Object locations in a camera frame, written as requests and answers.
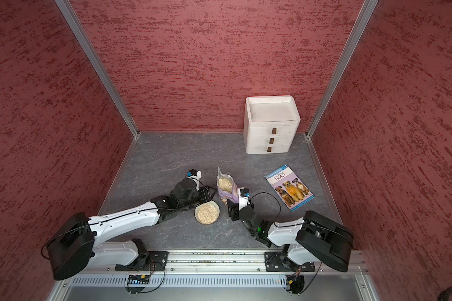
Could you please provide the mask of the purple oats bag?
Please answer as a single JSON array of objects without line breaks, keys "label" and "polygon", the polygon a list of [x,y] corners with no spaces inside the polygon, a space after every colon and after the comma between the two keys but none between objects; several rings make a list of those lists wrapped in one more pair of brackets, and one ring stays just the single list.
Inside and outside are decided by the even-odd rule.
[{"label": "purple oats bag", "polygon": [[216,182],[218,195],[224,204],[227,204],[228,200],[234,204],[239,203],[238,188],[232,176],[222,173],[218,168]]}]

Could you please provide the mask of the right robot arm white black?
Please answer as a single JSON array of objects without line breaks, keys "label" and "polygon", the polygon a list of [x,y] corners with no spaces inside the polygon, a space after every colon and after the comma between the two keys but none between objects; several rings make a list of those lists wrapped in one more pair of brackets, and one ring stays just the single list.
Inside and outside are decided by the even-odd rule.
[{"label": "right robot arm white black", "polygon": [[318,260],[338,272],[348,271],[354,235],[343,225],[315,211],[295,221],[275,223],[261,218],[251,205],[241,208],[228,200],[227,206],[232,220],[241,221],[256,241],[282,248],[278,259],[286,270]]}]

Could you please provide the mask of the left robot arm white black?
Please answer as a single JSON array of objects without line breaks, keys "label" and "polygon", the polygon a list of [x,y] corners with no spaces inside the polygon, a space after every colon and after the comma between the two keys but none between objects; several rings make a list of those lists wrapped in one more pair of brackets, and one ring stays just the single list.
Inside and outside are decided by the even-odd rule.
[{"label": "left robot arm white black", "polygon": [[54,280],[65,280],[87,267],[118,265],[141,270],[148,252],[143,242],[113,242],[113,238],[166,222],[178,213],[212,201],[217,189],[198,179],[185,178],[170,194],[158,196],[135,208],[103,216],[72,215],[44,244],[41,255],[50,262]]}]

